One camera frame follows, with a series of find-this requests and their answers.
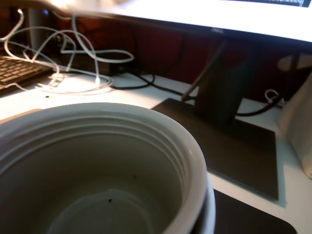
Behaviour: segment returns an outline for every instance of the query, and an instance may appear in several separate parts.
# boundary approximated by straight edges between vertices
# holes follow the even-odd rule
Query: black cable
[[[183,93],[179,92],[179,91],[176,91],[176,90],[173,90],[173,89],[168,89],[168,88],[165,88],[165,87],[162,87],[162,86],[159,86],[159,85],[156,85],[154,84],[154,81],[155,81],[155,75],[152,74],[152,77],[153,77],[153,81],[152,82],[149,82],[147,79],[145,79],[144,77],[142,77],[141,75],[137,74],[137,73],[134,73],[134,72],[130,72],[130,74],[140,78],[141,80],[145,81],[146,83],[148,83],[149,85],[157,88],[157,89],[160,89],[162,91],[166,91],[168,93],[172,93],[172,94],[175,94],[175,95],[179,95],[179,96],[182,96]],[[195,97],[188,97],[188,100],[193,100],[195,99]]]
[[[111,85],[110,87],[113,89],[117,89],[117,90],[133,90],[133,89],[142,89],[142,88],[146,88],[148,86],[153,85],[154,81],[155,81],[155,76],[153,76],[152,81],[148,81],[147,79],[143,78],[143,77],[139,77],[137,75],[135,75],[136,77],[140,78],[141,80],[145,81],[146,84],[144,85],[140,85],[140,86],[128,86],[128,87],[117,87],[114,85]]]
[[[228,42],[226,40],[222,41],[217,51],[215,52],[214,56],[212,57],[212,59],[208,59],[206,61],[205,67],[202,70],[202,72],[199,74],[196,80],[194,80],[191,87],[182,95],[182,98],[181,98],[182,102],[189,100],[188,97],[191,91],[193,91],[200,84],[200,82],[205,78],[205,76],[212,71],[212,69],[218,63],[220,57],[224,54],[227,47],[228,47]]]
[[[299,62],[299,58],[300,58],[300,53],[297,53],[293,56],[292,58],[292,62],[290,65],[290,70],[287,74],[287,79],[286,79],[286,83],[284,86],[284,89],[282,90],[282,92],[272,101],[272,103],[266,105],[264,108],[254,111],[254,112],[249,112],[249,113],[236,113],[236,116],[242,116],[242,117],[248,117],[248,116],[256,116],[258,114],[261,114],[263,112],[268,111],[269,109],[271,109],[272,107],[274,107],[276,104],[279,103],[279,101],[284,97],[284,95],[288,92],[292,80],[293,80],[293,76],[295,74],[295,71],[297,69],[298,66],[298,62]]]

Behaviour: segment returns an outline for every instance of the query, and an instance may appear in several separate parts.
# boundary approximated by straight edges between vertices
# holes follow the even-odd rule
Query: monitor stand
[[[234,118],[253,80],[260,51],[250,45],[247,58],[235,68],[220,55],[200,83],[195,105],[167,99],[153,110],[193,135],[209,171],[278,200],[275,133]]]

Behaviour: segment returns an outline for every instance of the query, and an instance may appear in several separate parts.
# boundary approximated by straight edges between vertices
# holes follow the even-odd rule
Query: monitor screen
[[[45,0],[82,15],[119,15],[312,42],[311,0]]]

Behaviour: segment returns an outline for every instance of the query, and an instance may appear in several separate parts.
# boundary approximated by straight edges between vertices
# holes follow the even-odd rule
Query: monitor base
[[[209,171],[278,200],[275,133],[239,120],[215,127],[193,113],[194,106],[167,99],[153,110],[185,127],[201,147]]]

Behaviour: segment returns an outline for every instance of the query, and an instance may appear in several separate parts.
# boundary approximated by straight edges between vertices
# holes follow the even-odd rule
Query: white ceramic mug
[[[207,190],[214,201],[197,142],[149,109],[75,104],[0,125],[0,233],[187,234]],[[210,234],[214,209],[207,220]]]

